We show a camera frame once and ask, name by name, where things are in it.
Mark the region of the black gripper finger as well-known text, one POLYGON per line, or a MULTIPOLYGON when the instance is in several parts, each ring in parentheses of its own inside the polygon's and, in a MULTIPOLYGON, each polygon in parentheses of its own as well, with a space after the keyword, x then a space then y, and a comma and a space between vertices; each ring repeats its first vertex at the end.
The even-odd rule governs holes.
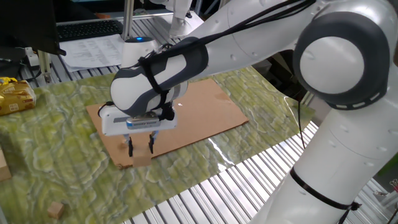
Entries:
POLYGON ((152 154, 154 153, 154 143, 155 143, 155 140, 156 140, 158 134, 159 134, 159 131, 153 131, 149 135, 149 149, 152 154))
POLYGON ((133 150, 134 150, 134 146, 132 145, 132 139, 131 139, 130 135, 128 135, 128 134, 124 134, 123 136, 125 138, 125 144, 128 146, 129 157, 132 157, 133 150))

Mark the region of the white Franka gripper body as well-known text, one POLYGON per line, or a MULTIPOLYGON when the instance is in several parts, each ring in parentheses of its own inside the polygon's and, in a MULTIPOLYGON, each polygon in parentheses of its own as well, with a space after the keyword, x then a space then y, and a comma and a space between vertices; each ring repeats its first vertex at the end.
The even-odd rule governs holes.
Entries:
POLYGON ((157 109, 139 116, 129 116, 115 106, 105 106, 99 111, 102 133, 105 136, 146 133, 173 129, 177 126, 177 113, 157 109))

